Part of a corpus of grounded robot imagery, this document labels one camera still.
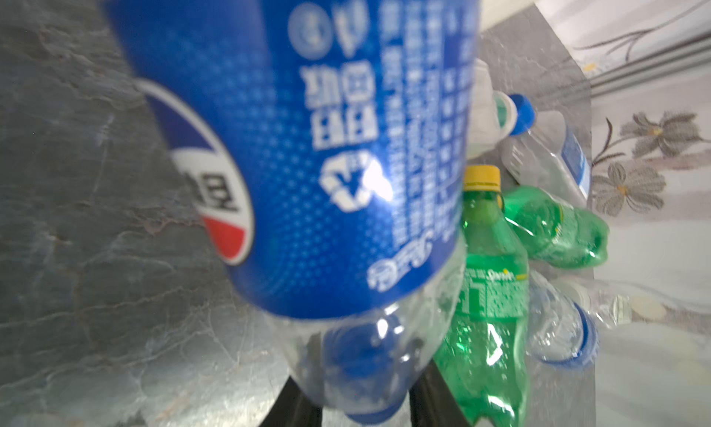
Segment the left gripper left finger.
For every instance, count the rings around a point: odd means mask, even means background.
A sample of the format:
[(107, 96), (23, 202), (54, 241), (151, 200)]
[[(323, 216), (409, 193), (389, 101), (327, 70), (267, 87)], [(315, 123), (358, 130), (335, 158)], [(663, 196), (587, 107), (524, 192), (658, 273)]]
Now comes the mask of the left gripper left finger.
[(322, 407), (289, 377), (260, 427), (322, 427)]

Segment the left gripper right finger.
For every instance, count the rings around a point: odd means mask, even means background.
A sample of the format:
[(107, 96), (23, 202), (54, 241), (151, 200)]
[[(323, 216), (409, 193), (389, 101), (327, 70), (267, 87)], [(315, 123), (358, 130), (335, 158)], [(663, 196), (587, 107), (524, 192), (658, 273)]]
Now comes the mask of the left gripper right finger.
[(413, 427), (470, 427), (434, 361), (409, 391)]

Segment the clear bottle blue label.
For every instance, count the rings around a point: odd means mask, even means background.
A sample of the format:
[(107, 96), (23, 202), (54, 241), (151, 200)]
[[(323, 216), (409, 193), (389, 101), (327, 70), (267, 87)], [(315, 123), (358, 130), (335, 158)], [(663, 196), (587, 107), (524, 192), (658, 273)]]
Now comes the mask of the clear bottle blue label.
[(561, 369), (584, 369), (593, 365), (599, 335), (590, 315), (538, 271), (530, 271), (529, 284), (527, 353)]

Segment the Pepsi label clear bottle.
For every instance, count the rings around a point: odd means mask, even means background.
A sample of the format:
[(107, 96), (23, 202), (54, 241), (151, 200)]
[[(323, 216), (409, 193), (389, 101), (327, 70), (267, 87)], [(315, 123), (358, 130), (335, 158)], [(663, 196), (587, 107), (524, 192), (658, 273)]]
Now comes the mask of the Pepsi label clear bottle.
[(453, 317), (480, 0), (98, 0), (239, 295), (390, 419)]

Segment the clear bottle white cap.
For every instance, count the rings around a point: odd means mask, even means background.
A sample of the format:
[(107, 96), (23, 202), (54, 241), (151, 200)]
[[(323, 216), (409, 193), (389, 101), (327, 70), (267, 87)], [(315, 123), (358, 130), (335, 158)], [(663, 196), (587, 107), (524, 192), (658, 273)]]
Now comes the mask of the clear bottle white cap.
[(466, 159), (474, 160), (494, 150), (513, 132), (517, 119), (512, 98), (494, 90), (489, 66), (483, 60), (475, 60)]

